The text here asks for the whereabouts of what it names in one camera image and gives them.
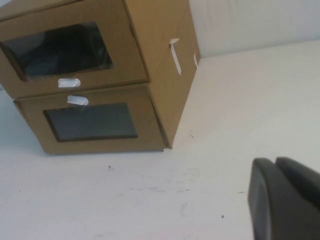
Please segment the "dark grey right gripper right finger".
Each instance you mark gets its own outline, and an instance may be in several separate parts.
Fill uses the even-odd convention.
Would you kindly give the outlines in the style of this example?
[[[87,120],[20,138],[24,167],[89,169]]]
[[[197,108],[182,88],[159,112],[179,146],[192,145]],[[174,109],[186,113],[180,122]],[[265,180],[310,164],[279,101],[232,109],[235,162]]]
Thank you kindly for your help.
[[[275,164],[300,192],[320,191],[319,172],[287,157],[278,157]]]

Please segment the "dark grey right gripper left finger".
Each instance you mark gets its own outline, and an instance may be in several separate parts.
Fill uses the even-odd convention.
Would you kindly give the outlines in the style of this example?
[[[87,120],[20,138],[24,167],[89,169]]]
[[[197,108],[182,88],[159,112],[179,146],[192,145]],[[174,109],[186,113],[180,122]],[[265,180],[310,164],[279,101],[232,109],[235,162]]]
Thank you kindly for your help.
[[[255,240],[320,238],[320,191],[297,190],[276,160],[253,160],[248,206]]]

